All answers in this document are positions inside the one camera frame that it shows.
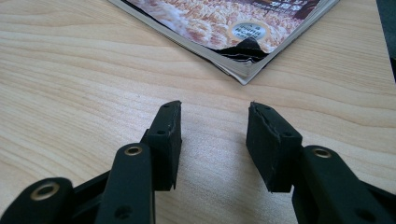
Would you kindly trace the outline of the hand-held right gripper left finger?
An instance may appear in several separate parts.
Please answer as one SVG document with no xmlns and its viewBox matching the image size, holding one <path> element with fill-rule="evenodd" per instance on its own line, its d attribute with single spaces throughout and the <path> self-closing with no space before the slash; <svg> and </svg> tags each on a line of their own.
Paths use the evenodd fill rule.
<svg viewBox="0 0 396 224">
<path fill-rule="evenodd" d="M 168 191 L 177 184 L 181 151 L 181 102 L 162 105 L 141 142 L 151 149 L 153 187 Z"/>
</svg>

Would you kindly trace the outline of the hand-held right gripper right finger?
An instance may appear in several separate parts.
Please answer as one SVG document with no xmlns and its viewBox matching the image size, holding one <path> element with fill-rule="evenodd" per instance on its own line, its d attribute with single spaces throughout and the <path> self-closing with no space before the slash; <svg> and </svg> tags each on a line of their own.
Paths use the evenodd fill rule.
<svg viewBox="0 0 396 224">
<path fill-rule="evenodd" d="M 272 107 L 251 102 L 247 150 L 270 192 L 290 192 L 302 136 Z"/>
</svg>

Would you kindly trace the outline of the glossy red cover magazine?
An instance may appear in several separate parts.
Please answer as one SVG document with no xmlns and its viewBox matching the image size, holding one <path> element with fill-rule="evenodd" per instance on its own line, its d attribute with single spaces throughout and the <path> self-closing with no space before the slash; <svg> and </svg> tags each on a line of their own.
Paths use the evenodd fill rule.
<svg viewBox="0 0 396 224">
<path fill-rule="evenodd" d="M 339 0 L 108 0 L 246 85 Z"/>
</svg>

